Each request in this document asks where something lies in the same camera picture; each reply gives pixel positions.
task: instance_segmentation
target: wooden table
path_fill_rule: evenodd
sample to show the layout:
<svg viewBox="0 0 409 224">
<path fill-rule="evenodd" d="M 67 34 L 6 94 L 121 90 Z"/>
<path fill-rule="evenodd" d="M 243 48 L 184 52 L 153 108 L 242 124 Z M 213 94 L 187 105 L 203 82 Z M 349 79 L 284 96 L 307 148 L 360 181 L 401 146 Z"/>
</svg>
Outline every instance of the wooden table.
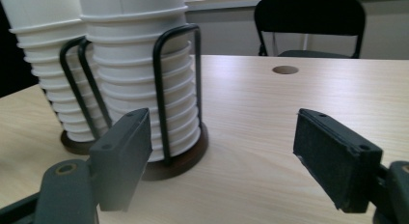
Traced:
<svg viewBox="0 0 409 224">
<path fill-rule="evenodd" d="M 278 66 L 295 74 L 278 74 Z M 326 113 L 409 160 L 409 61 L 203 56 L 209 149 L 187 173 L 140 182 L 128 213 L 101 223 L 371 223 L 344 214 L 292 154 L 297 111 Z M 37 192 L 68 158 L 62 128 L 38 86 L 0 99 L 0 207 Z"/>
</svg>

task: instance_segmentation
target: dark brown base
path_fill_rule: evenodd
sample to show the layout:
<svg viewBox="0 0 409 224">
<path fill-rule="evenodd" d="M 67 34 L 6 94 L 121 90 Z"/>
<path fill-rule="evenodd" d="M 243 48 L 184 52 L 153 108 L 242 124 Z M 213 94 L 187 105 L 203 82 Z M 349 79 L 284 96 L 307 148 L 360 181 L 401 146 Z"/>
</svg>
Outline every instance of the dark brown base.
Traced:
<svg viewBox="0 0 409 224">
<path fill-rule="evenodd" d="M 64 148 L 72 154 L 89 154 L 90 147 L 93 146 L 95 141 L 90 142 L 75 142 L 68 138 L 67 132 L 63 131 L 61 134 L 61 142 L 64 145 Z"/>
<path fill-rule="evenodd" d="M 195 166 L 205 155 L 208 146 L 207 127 L 202 123 L 201 136 L 198 142 L 187 152 L 172 157 L 171 165 L 164 161 L 148 163 L 142 180 L 159 181 L 176 177 Z"/>
</svg>

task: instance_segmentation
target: light wood tabletop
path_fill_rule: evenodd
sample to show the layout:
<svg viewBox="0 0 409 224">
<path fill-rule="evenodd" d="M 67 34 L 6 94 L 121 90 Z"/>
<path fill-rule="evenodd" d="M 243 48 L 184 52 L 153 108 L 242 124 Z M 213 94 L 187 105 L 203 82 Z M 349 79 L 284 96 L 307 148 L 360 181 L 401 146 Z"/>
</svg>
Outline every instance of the light wood tabletop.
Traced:
<svg viewBox="0 0 409 224">
<path fill-rule="evenodd" d="M 345 214 L 292 153 L 297 112 L 332 116 L 409 160 L 409 61 L 203 56 L 209 147 L 188 172 L 140 182 L 129 212 L 100 223 L 371 223 Z M 294 74 L 272 69 L 293 66 Z M 0 207 L 39 191 L 43 172 L 69 158 L 40 87 L 0 99 Z"/>
</svg>

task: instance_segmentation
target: chair seat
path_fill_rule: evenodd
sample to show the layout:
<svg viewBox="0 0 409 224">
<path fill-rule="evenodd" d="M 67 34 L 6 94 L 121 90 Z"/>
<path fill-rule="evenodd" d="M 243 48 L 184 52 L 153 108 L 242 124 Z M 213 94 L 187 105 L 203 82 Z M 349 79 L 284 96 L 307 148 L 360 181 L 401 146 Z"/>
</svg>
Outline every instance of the chair seat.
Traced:
<svg viewBox="0 0 409 224">
<path fill-rule="evenodd" d="M 300 57 L 300 58 L 351 58 L 350 56 L 336 54 L 336 53 L 327 53 L 327 52 L 318 52 L 310 50 L 289 50 L 285 51 L 278 55 L 279 57 Z"/>
</svg>

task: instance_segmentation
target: black wire cup holder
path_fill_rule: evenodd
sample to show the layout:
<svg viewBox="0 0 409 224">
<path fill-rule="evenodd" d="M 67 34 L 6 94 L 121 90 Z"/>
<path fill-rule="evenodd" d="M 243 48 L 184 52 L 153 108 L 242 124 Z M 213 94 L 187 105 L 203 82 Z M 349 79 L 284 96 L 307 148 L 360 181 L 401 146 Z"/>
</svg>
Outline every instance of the black wire cup holder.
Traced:
<svg viewBox="0 0 409 224">
<path fill-rule="evenodd" d="M 165 96 L 163 90 L 163 80 L 162 80 L 162 65 L 161 65 L 161 52 L 162 48 L 168 40 L 176 38 L 181 35 L 194 33 L 194 45 L 195 45 L 195 73 L 196 73 L 196 96 L 197 96 L 197 107 L 198 107 L 198 119 L 199 119 L 199 128 L 201 129 L 201 135 L 199 140 L 194 144 L 188 151 L 183 154 L 176 156 L 171 156 L 171 146 L 169 141 L 169 132 L 167 128 L 167 116 L 165 108 Z M 74 40 L 67 42 L 60 51 L 60 63 L 63 68 L 63 71 L 68 80 L 69 86 L 71 87 L 75 98 L 78 101 L 78 105 L 81 108 L 81 111 L 87 121 L 88 126 L 90 127 L 91 133 L 95 140 L 100 138 L 100 134 L 95 126 L 93 118 L 90 111 L 87 108 L 85 100 L 81 96 L 81 92 L 75 82 L 75 79 L 72 75 L 72 72 L 69 68 L 67 62 L 67 53 L 73 47 L 78 46 L 78 59 L 81 64 L 81 67 L 86 75 L 86 78 L 90 84 L 92 92 L 95 96 L 96 103 L 102 113 L 105 123 L 110 128 L 112 125 L 112 120 L 109 117 L 108 110 L 102 99 L 98 86 L 95 82 L 93 73 L 89 67 L 86 50 L 87 46 L 90 44 L 85 37 L 80 37 Z M 163 154 L 164 159 L 160 161 L 150 162 L 146 167 L 146 172 L 143 176 L 143 179 L 146 181 L 156 181 L 164 180 L 171 177 L 180 175 L 194 165 L 196 165 L 204 156 L 205 151 L 208 146 L 208 132 L 207 127 L 202 121 L 202 72 L 201 72 L 201 32 L 197 24 L 185 24 L 177 28 L 171 29 L 163 33 L 158 40 L 156 41 L 153 52 L 153 72 L 156 88 L 156 99 L 157 107 L 160 121 L 160 131 L 162 138 Z M 95 141 L 79 143 L 70 140 L 67 137 L 67 132 L 63 131 L 61 136 L 61 141 L 65 148 L 74 154 L 88 154 L 89 148 L 93 145 Z"/>
</svg>

